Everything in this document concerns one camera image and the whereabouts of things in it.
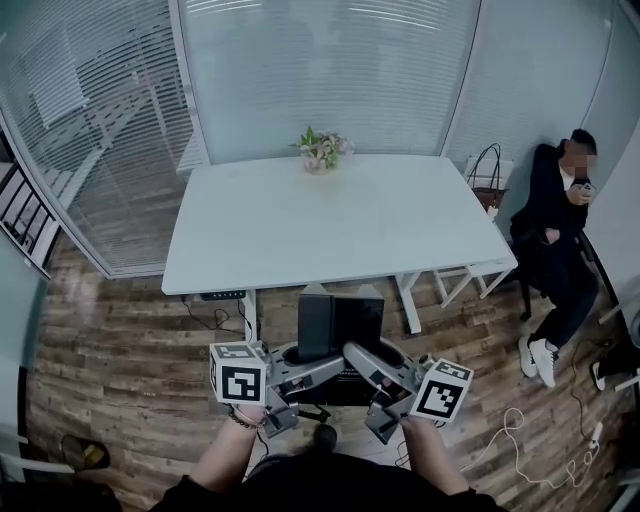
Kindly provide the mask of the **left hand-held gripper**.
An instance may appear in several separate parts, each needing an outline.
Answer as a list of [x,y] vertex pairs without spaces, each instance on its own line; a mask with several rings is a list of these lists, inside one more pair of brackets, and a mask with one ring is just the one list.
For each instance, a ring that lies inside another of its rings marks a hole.
[[264,431],[273,438],[299,423],[299,398],[346,368],[341,355],[312,362],[298,360],[298,345],[269,349],[262,342],[213,343],[210,380],[219,403],[266,409]]

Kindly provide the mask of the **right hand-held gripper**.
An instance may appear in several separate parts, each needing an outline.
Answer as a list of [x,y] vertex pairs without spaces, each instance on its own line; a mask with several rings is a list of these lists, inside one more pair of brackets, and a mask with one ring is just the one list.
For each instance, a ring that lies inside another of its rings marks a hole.
[[348,342],[343,355],[375,390],[365,425],[383,444],[408,416],[452,422],[474,374],[471,369],[429,354],[412,358],[385,339],[369,346]]

